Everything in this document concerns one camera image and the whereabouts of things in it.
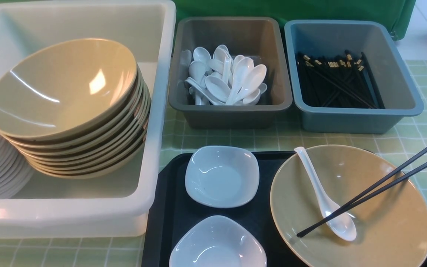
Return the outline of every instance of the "small white dish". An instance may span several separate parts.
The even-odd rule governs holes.
[[[244,227],[215,215],[181,238],[172,250],[169,267],[266,267],[266,253]]]
[[[189,196],[214,208],[245,205],[255,196],[258,185],[258,161],[239,147],[202,147],[192,155],[185,172]]]

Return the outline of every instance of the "black tray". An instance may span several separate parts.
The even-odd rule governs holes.
[[[276,171],[294,152],[254,152],[259,164],[256,196],[238,208],[210,208],[193,201],[185,191],[185,170],[192,154],[175,157],[159,173],[154,203],[149,210],[142,267],[168,267],[173,247],[190,228],[212,215],[241,224],[261,243],[269,267],[307,266],[287,247],[269,209],[269,190]],[[427,267],[427,260],[422,267]]]

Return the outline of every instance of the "white spoon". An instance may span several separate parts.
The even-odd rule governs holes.
[[[209,68],[211,68],[213,71],[217,71],[220,74],[224,72],[224,62],[218,59],[207,60],[207,66],[209,66]]]
[[[210,76],[217,77],[219,79],[222,79],[222,74],[218,73],[217,71],[214,71]]]
[[[265,80],[266,66],[259,64],[254,67],[244,78],[242,89],[238,92],[234,102],[246,98],[249,94],[253,93]]]
[[[195,61],[203,62],[207,65],[207,61],[211,59],[209,51],[203,47],[197,47],[193,50],[193,59]],[[211,69],[207,67],[207,73],[210,73]]]
[[[223,50],[227,51],[227,53],[230,53],[230,52],[228,51],[228,47],[227,47],[226,45],[224,45],[224,44],[222,44],[222,45],[218,46],[217,48],[219,48],[219,49],[223,49]]]
[[[202,77],[205,76],[206,65],[202,61],[192,61],[189,66],[189,76],[191,76],[197,83],[200,83]]]
[[[192,52],[188,49],[182,51],[180,64],[182,66],[189,66],[191,62],[192,62]]]
[[[319,208],[321,210],[322,217],[326,217],[340,208],[340,206],[332,201],[329,196],[324,191],[319,177],[315,172],[314,166],[312,165],[311,159],[307,155],[307,152],[304,147],[296,147],[294,151],[298,154],[301,159],[304,168],[309,176],[312,186],[314,188],[315,196],[317,197],[317,202],[319,203]],[[336,218],[327,222],[329,228],[336,234],[338,237],[346,241],[354,241],[357,237],[357,229],[355,228],[354,221],[347,213],[342,213]]]
[[[260,92],[261,94],[264,94],[264,93],[266,92],[266,90],[268,89],[268,86],[266,85],[266,83],[261,83],[261,84],[258,86],[258,89],[259,89],[259,92]]]
[[[230,62],[230,58],[226,57],[224,61],[224,71],[222,72],[222,81],[224,81],[226,85],[228,85],[228,79],[230,78]]]
[[[230,88],[224,81],[214,76],[207,76],[205,78],[205,87],[215,96],[218,100],[226,102],[230,94]]]
[[[233,65],[233,67],[232,67],[232,71],[233,72],[235,72],[235,69],[236,69],[236,67],[237,67],[237,65],[238,65],[238,63],[242,60],[242,59],[244,59],[245,57],[244,57],[244,55],[238,55],[238,56],[236,56],[235,57],[235,59],[234,59],[234,65]]]
[[[207,61],[207,66],[209,66],[209,68],[212,68],[212,70],[214,70],[214,73],[218,72],[220,75],[222,75],[222,73],[224,73],[224,64],[225,64],[225,62],[223,62],[223,61],[221,62],[218,59],[209,59]],[[227,71],[227,73],[228,73],[228,83],[232,84],[233,74],[231,71]]]
[[[217,49],[215,49],[213,52],[213,58],[224,62],[225,59],[230,59],[230,54],[225,49],[217,47]]]
[[[202,97],[210,101],[212,105],[225,105],[224,103],[220,102],[217,98],[215,98],[215,96],[213,96],[209,91],[200,87],[200,85],[196,81],[194,81],[193,78],[188,77],[185,81],[188,84],[192,85],[195,93],[200,93]]]
[[[244,105],[256,105],[258,104],[260,97],[261,97],[261,92],[259,91],[259,89],[256,89],[254,93],[251,93],[246,98],[243,98],[242,103]]]
[[[244,59],[239,61],[233,74],[234,77],[232,81],[232,91],[228,96],[227,102],[225,103],[226,105],[232,105],[233,103],[236,103],[239,101],[239,100],[236,100],[236,101],[234,100],[237,94],[239,93],[240,89],[242,88],[242,84],[245,77],[253,69],[254,69],[253,59],[249,57],[245,57]]]

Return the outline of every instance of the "spoon handle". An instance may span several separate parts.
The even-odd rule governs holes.
[[[298,154],[299,158],[301,159],[305,171],[307,172],[307,176],[309,176],[312,187],[314,188],[315,196],[317,197],[317,200],[319,201],[319,207],[322,210],[322,206],[327,202],[327,197],[324,188],[322,187],[321,182],[319,181],[319,177],[317,176],[317,172],[315,172],[315,169],[312,165],[311,159],[309,158],[309,155],[305,151],[304,147],[296,147],[294,151]]]

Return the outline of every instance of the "green cloth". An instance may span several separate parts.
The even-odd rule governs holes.
[[[19,0],[0,0],[18,2]],[[396,39],[405,36],[416,0],[173,0],[177,21],[192,16],[273,17],[280,27],[290,20],[371,20]]]

